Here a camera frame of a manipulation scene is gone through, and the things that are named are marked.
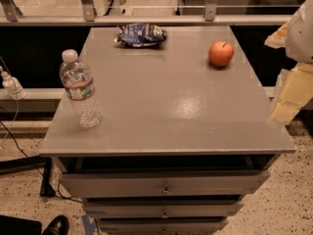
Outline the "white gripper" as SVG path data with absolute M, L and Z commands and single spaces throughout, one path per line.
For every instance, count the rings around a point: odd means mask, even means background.
M 282 69 L 277 77 L 274 99 L 268 119 L 275 124 L 289 124 L 313 99 L 313 0 L 305 0 L 284 23 L 269 35 L 264 44 L 278 49 L 297 62 L 291 70 Z

